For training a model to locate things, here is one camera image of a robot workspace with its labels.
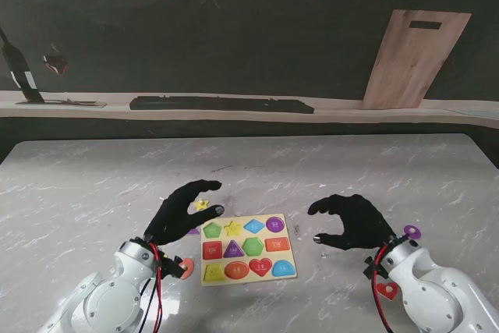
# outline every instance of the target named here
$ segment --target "marble table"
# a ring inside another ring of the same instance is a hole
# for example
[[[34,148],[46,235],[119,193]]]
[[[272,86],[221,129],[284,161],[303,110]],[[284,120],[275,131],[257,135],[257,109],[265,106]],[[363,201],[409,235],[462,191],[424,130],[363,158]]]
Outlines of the marble table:
[[[82,278],[108,276],[119,245],[195,179],[223,182],[202,197],[228,216],[285,214],[298,278],[203,288],[199,267],[166,278],[164,332],[384,331],[362,273],[373,251],[312,241],[342,232],[339,218],[306,214],[333,193],[364,195],[396,232],[418,226],[435,261],[473,277],[499,308],[499,172],[467,136],[40,141],[0,166],[1,330],[36,331]],[[164,250],[199,264],[200,237]],[[384,308],[396,332],[416,331],[400,296]],[[85,331],[79,314],[75,326]]]

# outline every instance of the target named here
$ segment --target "yellow star puzzle piece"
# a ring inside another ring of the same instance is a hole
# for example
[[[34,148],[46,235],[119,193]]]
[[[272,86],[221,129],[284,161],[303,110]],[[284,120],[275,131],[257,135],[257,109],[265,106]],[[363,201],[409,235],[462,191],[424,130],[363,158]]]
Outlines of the yellow star puzzle piece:
[[[199,199],[194,205],[196,206],[196,211],[206,210],[210,204],[209,200]]]
[[[224,229],[227,231],[227,236],[239,236],[241,234],[242,225],[231,221],[229,225],[224,226]]]

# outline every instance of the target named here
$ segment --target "green hexagon puzzle piece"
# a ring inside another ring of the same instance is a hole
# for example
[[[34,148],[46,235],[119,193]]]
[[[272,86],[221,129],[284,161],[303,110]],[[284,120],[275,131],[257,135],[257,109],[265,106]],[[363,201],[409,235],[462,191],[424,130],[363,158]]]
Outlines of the green hexagon puzzle piece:
[[[262,254],[264,244],[257,237],[247,238],[242,245],[242,249],[249,257],[257,257]]]
[[[218,238],[221,232],[221,226],[212,222],[203,228],[203,232],[206,238]]]

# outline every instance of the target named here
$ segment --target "dark wall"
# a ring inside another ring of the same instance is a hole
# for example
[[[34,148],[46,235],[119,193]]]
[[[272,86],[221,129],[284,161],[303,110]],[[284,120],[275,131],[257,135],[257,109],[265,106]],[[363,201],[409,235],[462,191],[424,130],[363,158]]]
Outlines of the dark wall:
[[[362,99],[393,9],[470,12],[427,93],[499,101],[495,0],[0,0],[44,91]],[[51,43],[65,75],[43,67]],[[0,61],[0,90],[16,90]]]

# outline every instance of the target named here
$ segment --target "yellow trapezoid puzzle piece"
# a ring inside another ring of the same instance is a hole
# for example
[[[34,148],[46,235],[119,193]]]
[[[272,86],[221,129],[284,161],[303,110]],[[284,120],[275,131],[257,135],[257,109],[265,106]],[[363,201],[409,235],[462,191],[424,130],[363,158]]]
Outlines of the yellow trapezoid puzzle piece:
[[[206,210],[210,204],[209,200],[199,199],[194,205],[196,206],[196,211]]]
[[[206,271],[204,272],[205,282],[216,282],[224,280],[225,280],[224,271],[221,268],[220,263],[208,264],[206,266]]]
[[[239,236],[242,230],[242,224],[237,224],[233,221],[227,226],[224,226],[224,229],[227,231],[227,236]]]

